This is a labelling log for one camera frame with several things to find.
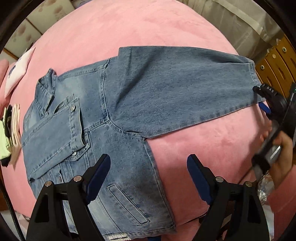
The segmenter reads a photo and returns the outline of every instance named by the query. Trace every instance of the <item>jacket sleeve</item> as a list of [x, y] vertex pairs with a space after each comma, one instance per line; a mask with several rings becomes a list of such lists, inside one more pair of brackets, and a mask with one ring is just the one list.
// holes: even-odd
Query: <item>jacket sleeve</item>
[[296, 212], [296, 166], [268, 197], [274, 213], [274, 240], [283, 234]]

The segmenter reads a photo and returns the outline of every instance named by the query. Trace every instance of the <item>light green fabric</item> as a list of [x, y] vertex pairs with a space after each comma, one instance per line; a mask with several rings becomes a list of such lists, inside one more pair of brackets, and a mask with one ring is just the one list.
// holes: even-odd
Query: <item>light green fabric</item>
[[11, 155], [11, 141], [5, 135], [5, 114], [7, 109], [4, 109], [3, 120], [0, 120], [0, 159], [7, 158]]

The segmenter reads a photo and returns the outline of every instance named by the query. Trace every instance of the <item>faded denim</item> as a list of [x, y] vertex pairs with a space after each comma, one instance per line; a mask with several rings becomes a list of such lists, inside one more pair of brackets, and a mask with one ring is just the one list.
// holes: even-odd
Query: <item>faded denim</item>
[[38, 80], [23, 123], [24, 161], [35, 197], [46, 181], [68, 182], [106, 153], [111, 169], [89, 205], [104, 238], [173, 231], [146, 138], [250, 106], [254, 85], [260, 82], [250, 59], [193, 47], [124, 47], [116, 57], [60, 76], [50, 69]]

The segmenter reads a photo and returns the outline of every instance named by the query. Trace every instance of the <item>pink bed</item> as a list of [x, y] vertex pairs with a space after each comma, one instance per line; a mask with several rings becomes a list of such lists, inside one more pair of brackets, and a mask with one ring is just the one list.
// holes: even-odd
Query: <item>pink bed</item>
[[[20, 122], [34, 99], [37, 80], [49, 68], [59, 75], [116, 56], [119, 47], [131, 45], [191, 46], [237, 54], [219, 30], [175, 0], [93, 0], [53, 25], [35, 43], [27, 73], [10, 99], [11, 104], [20, 104]], [[148, 141], [177, 226], [207, 209], [186, 170], [187, 156], [196, 153], [214, 174], [238, 181], [232, 173], [243, 176], [250, 167], [262, 127], [261, 113], [248, 107]], [[15, 210], [30, 216], [36, 200], [22, 152], [15, 169], [2, 168], [2, 173]]]

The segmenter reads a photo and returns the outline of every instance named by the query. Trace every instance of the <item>light blue denim jacket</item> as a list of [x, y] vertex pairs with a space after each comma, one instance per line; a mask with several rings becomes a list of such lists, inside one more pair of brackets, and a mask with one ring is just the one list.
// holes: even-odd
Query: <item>light blue denim jacket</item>
[[249, 106], [259, 84], [251, 60], [193, 47], [124, 47], [116, 57], [60, 76], [50, 69], [37, 83], [23, 124], [34, 195], [48, 180], [82, 175], [106, 153], [111, 169], [89, 205], [104, 238], [171, 232], [173, 215], [146, 138]]

